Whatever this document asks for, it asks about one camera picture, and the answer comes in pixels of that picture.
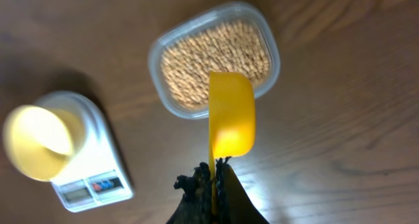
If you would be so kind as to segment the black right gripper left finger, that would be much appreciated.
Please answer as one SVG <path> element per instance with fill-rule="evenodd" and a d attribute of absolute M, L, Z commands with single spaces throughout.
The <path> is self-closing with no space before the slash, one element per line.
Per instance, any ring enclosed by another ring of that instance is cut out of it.
<path fill-rule="evenodd" d="M 201 162 L 194 168 L 192 176 L 179 175 L 174 189 L 182 189 L 183 196 L 167 224 L 209 224 L 211 214 L 210 169 L 207 163 Z"/>

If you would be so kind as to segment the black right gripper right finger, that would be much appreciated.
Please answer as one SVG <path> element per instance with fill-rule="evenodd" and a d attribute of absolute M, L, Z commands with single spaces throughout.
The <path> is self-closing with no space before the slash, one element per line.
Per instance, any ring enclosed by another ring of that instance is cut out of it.
<path fill-rule="evenodd" d="M 217 220 L 222 224 L 268 224 L 228 164 L 229 159 L 219 159 L 215 164 Z"/>

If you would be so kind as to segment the yellow plastic scoop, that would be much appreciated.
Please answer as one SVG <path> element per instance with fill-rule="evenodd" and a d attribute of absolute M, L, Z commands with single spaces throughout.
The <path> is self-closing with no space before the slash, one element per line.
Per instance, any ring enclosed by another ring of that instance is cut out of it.
<path fill-rule="evenodd" d="M 217 194 L 216 160 L 246 155 L 255 143 L 255 98 L 250 81 L 241 73 L 209 74 L 209 170 L 211 213 L 218 222 L 225 219 Z"/>

